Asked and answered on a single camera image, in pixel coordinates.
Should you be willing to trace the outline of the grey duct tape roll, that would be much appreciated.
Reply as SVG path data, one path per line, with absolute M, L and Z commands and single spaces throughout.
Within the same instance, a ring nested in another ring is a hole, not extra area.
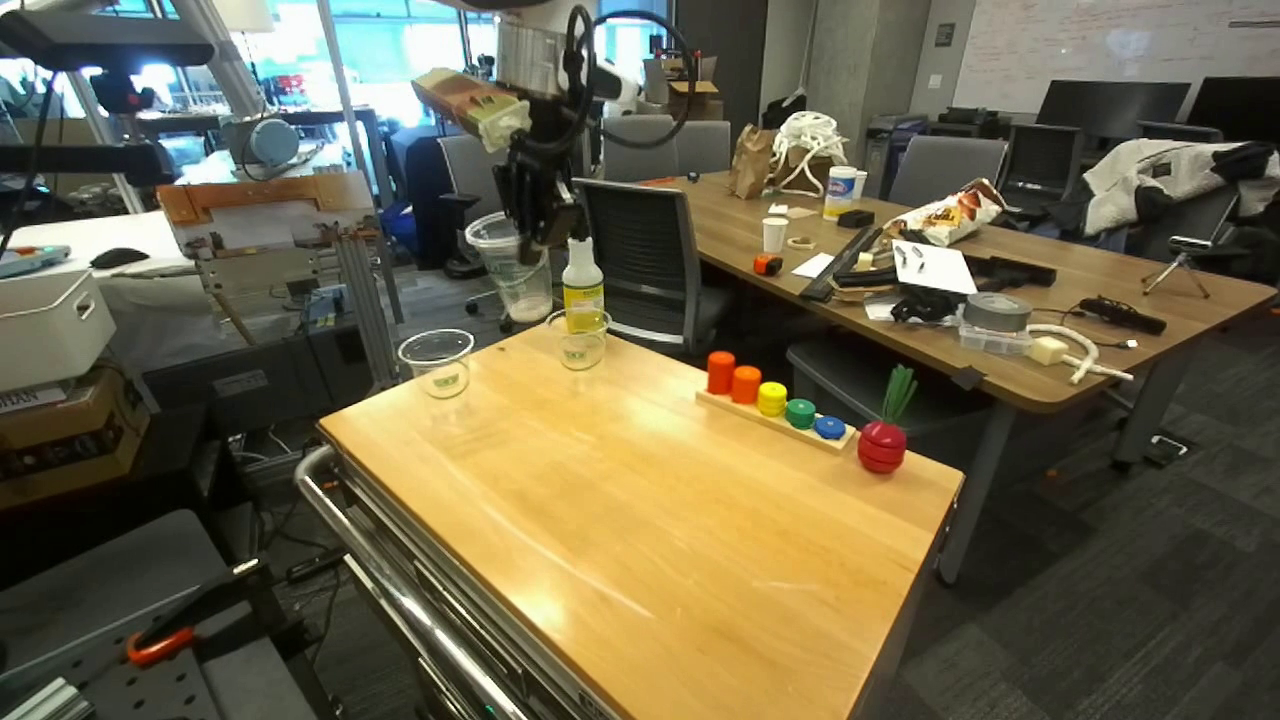
M 1033 306 L 1023 299 L 1000 292 L 977 292 L 966 297 L 960 318 L 983 331 L 1016 334 L 1030 323 Z

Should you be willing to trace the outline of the black mesh office chair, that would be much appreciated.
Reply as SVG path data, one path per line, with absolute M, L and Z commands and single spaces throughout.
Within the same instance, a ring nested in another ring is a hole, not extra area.
M 577 178 L 611 331 L 657 352 L 694 357 L 733 304 L 705 283 L 687 196 L 680 190 Z

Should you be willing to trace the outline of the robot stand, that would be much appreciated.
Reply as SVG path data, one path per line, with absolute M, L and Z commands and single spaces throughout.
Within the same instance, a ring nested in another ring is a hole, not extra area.
M 129 664 L 133 633 L 228 568 L 180 510 L 0 591 L 0 693 L 61 678 L 104 720 L 337 720 L 315 671 L 282 656 L 251 603 L 202 620 L 178 659 Z

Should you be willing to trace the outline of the white paper sheet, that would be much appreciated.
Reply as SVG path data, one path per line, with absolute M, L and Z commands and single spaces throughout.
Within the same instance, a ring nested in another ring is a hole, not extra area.
M 900 284 L 959 293 L 964 297 L 978 292 L 963 252 L 908 240 L 892 240 L 891 247 L 893 269 Z

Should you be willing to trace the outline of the black gloves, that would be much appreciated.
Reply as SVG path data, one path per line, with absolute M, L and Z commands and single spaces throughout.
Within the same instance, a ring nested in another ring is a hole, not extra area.
M 965 295 L 945 290 L 901 284 L 892 306 L 892 322 L 901 324 L 954 325 Z

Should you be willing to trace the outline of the white wipes canister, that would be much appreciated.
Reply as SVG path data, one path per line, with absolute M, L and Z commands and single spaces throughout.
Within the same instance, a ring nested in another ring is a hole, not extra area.
M 868 173 L 855 167 L 832 165 L 826 184 L 823 218 L 837 222 L 841 215 L 851 211 L 864 193 Z

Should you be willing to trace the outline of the grey office chair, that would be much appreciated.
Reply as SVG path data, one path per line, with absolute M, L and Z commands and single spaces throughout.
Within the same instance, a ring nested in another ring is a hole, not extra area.
M 919 208 L 974 179 L 996 181 L 1007 151 L 1001 138 L 918 135 L 899 163 L 887 201 Z

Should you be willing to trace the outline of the cardboard box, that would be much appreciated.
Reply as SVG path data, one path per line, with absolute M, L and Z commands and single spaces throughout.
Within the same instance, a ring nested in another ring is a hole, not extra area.
M 100 365 L 56 402 L 0 413 L 0 512 L 127 477 L 151 411 L 118 366 Z

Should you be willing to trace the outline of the row of monitors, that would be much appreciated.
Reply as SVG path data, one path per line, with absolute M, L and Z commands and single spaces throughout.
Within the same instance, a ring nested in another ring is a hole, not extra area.
M 1178 82 L 1053 79 L 1036 122 L 1094 138 L 1133 138 L 1142 122 L 1217 129 L 1226 141 L 1280 145 L 1280 76 L 1207 77 L 1197 91 Z

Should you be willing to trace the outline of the small tripod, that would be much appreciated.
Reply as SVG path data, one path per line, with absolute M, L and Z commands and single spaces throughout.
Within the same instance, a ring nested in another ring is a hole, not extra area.
M 1169 263 L 1140 281 L 1142 293 L 1151 296 L 1176 272 L 1184 272 L 1199 291 L 1202 299 L 1211 299 L 1197 270 L 1196 261 L 1219 254 L 1222 225 L 1230 219 L 1239 202 L 1239 193 L 1224 186 L 1201 196 L 1172 205 L 1153 225 L 1146 229 L 1147 250 L 1162 249 Z

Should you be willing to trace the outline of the black handheld device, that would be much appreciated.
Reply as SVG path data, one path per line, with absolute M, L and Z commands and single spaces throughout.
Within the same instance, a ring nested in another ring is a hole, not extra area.
M 1142 334 L 1161 336 L 1166 328 L 1166 320 L 1138 311 L 1129 304 L 1103 296 L 1083 299 L 1078 307 L 1102 322 L 1134 331 Z

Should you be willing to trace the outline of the long wooden conference table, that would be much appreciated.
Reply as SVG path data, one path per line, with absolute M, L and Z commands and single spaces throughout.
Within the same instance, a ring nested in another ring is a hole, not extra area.
M 951 331 L 874 322 L 851 304 L 808 301 L 803 297 L 805 278 L 792 272 L 776 278 L 753 273 L 753 260 L 762 249 L 762 219 L 769 209 L 767 199 L 736 199 L 728 192 L 727 176 L 722 172 L 704 174 L 698 182 L 682 176 L 664 177 L 655 179 L 654 186 L 672 190 L 687 200 L 695 247 L 704 261 L 888 348 L 916 366 L 948 375 L 980 374 L 978 388 L 995 401 L 995 407 L 965 471 L 937 560 L 940 579 L 947 585 L 955 583 L 995 473 L 1007 455 L 1006 443 L 1016 419 L 1024 413 L 1069 410 L 1102 392 L 1108 382 L 1092 377 L 1074 386 L 1062 370 L 1028 359 L 964 348 Z M 1213 274 L 1202 279 L 1208 291 L 1206 296 L 1194 295 L 1188 281 L 1175 279 L 1146 293 L 1143 281 L 1158 274 L 1157 263 L 993 227 L 982 229 L 959 247 L 975 258 L 995 255 L 1053 268 L 1057 272 L 1053 286 L 1015 290 L 1018 297 L 1034 307 L 1066 309 L 1079 300 L 1102 296 L 1165 322 L 1162 334 L 1142 340 L 1137 348 L 1103 354 L 1103 359 L 1119 369 L 1144 377 L 1114 450 L 1114 464 L 1121 469 L 1133 468 L 1144 459 L 1187 374 L 1196 346 L 1213 331 L 1263 309 L 1276 295 L 1263 284 Z

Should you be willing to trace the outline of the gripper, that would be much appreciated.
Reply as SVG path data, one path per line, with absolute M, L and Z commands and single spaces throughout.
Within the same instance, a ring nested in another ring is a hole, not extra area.
M 579 150 L 577 135 L 538 140 L 530 129 L 516 129 L 506 161 L 494 167 L 502 210 L 515 217 L 518 260 L 525 266 L 535 265 L 545 250 L 545 223 L 548 249 L 566 246 L 582 233 L 584 208 L 571 190 Z

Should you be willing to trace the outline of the wooden toy base board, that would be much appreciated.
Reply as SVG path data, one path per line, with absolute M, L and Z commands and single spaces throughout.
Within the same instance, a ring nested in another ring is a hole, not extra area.
M 809 429 L 800 429 L 792 427 L 783 416 L 765 416 L 759 413 L 756 406 L 749 406 L 745 404 L 736 404 L 728 396 L 713 395 L 704 389 L 695 391 L 695 400 L 708 407 L 716 407 L 727 413 L 733 414 L 741 419 L 749 420 L 759 427 L 768 427 L 772 430 L 777 430 L 791 439 L 797 439 L 805 445 L 810 445 L 815 448 L 822 448 L 827 454 L 841 455 L 850 446 L 855 445 L 859 437 L 859 430 L 847 424 L 844 425 L 844 433 L 840 437 L 828 438 L 818 433 L 818 420 L 826 419 L 826 415 L 818 413 L 815 415 L 815 424 Z

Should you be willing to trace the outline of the clear plastic cup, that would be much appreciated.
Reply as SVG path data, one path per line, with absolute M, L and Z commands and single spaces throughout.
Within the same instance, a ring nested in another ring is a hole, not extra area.
M 470 386 L 475 337 L 462 329 L 435 329 L 402 341 L 397 357 L 434 398 L 453 398 Z
M 509 218 L 499 211 L 481 217 L 466 228 L 465 238 L 483 260 L 513 323 L 538 324 L 553 313 L 550 254 L 543 250 L 534 261 L 524 263 L 520 236 Z
M 598 365 L 605 354 L 611 315 L 603 310 L 575 309 L 552 313 L 544 327 L 556 337 L 557 357 L 572 372 Z

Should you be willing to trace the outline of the whiteboard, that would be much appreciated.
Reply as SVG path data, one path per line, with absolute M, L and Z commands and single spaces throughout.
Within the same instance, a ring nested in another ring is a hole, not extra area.
M 975 0 L 957 87 L 1280 76 L 1280 0 Z

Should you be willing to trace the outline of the orange handled clamp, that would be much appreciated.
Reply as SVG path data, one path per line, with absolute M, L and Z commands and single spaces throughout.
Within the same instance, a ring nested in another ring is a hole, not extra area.
M 255 557 L 186 592 L 159 619 L 127 639 L 128 664 L 146 669 L 193 648 L 201 639 L 200 623 L 247 602 L 252 593 L 270 585 L 270 575 L 268 562 Z

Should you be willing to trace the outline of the long black bar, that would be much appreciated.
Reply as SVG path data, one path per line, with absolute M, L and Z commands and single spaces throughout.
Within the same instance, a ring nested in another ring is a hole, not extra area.
M 872 250 L 881 234 L 879 227 L 861 228 L 855 238 L 819 272 L 818 277 L 810 281 L 799 297 L 808 302 L 826 304 L 832 300 L 837 290 L 864 290 L 895 283 L 896 270 L 892 268 L 856 269 L 858 259 L 863 252 L 874 256 Z

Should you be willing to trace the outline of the wooden top tool cart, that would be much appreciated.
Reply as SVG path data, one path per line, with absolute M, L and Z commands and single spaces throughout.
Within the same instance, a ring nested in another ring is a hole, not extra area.
M 320 420 L 300 493 L 430 719 L 855 720 L 892 682 L 963 474 L 892 475 L 713 407 L 703 370 L 549 327 Z

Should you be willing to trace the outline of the brown paper bag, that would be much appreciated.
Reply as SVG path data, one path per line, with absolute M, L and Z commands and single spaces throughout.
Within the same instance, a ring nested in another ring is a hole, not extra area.
M 776 129 L 753 124 L 737 137 L 728 176 L 730 193 L 737 199 L 758 199 L 769 183 L 773 170 Z

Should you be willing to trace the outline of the red toy radish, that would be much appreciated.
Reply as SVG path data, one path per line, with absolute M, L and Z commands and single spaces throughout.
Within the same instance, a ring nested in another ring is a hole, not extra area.
M 874 474 L 892 474 L 908 454 L 908 436 L 901 420 L 916 392 L 918 382 L 911 368 L 899 364 L 891 373 L 877 419 L 865 424 L 858 436 L 858 460 Z

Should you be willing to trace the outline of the wooden frame fixture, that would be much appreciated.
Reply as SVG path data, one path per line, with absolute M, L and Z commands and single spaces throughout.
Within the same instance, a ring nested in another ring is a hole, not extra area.
M 164 184 L 159 206 L 214 306 L 257 343 L 233 300 L 315 281 L 344 288 L 374 391 L 401 380 L 393 324 L 403 320 L 393 261 L 364 174 L 324 170 L 269 179 Z

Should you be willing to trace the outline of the chips bag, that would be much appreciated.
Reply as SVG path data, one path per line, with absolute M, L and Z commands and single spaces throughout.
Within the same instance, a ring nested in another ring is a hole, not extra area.
M 950 247 L 988 225 L 1007 209 L 1005 197 L 975 178 L 955 193 L 905 211 L 881 227 L 883 237 Z

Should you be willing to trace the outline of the white storage bin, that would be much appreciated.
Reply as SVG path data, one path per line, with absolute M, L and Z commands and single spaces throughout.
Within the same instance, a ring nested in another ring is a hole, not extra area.
M 115 333 L 92 272 L 0 281 L 0 393 L 83 375 Z

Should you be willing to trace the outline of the white and black jacket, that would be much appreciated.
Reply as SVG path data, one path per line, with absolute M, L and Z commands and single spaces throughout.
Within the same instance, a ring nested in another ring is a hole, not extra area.
M 1280 149 L 1266 142 L 1198 143 L 1135 138 L 1084 173 L 1084 237 L 1156 222 L 1172 208 L 1231 188 L 1236 215 L 1252 218 L 1280 197 Z

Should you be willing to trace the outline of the spray bottle with yellow liquid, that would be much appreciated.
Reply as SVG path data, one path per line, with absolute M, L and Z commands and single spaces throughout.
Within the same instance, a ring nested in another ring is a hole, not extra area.
M 598 266 L 593 238 L 571 240 L 562 273 L 564 325 L 571 334 L 585 334 L 605 325 L 604 274 Z

